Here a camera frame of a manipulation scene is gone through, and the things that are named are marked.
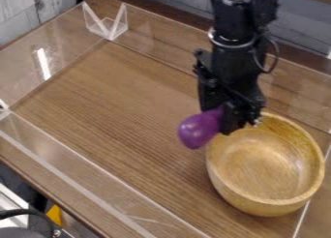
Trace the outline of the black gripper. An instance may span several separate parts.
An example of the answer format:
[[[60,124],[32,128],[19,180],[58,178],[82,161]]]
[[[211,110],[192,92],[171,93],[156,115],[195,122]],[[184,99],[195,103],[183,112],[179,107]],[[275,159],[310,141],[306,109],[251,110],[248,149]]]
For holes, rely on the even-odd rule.
[[[262,117],[266,96],[258,83],[264,73],[267,40],[255,35],[246,42],[208,35],[212,50],[194,52],[200,110],[222,109],[219,132],[230,135],[255,125]]]

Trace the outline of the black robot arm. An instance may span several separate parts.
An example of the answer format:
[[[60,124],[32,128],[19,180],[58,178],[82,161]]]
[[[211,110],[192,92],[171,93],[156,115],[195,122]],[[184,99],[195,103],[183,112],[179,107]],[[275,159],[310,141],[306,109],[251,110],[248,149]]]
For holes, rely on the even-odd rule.
[[[259,77],[274,71],[270,37],[278,0],[211,0],[214,24],[207,36],[212,49],[194,52],[200,110],[216,115],[216,131],[231,134],[256,124],[267,99]]]

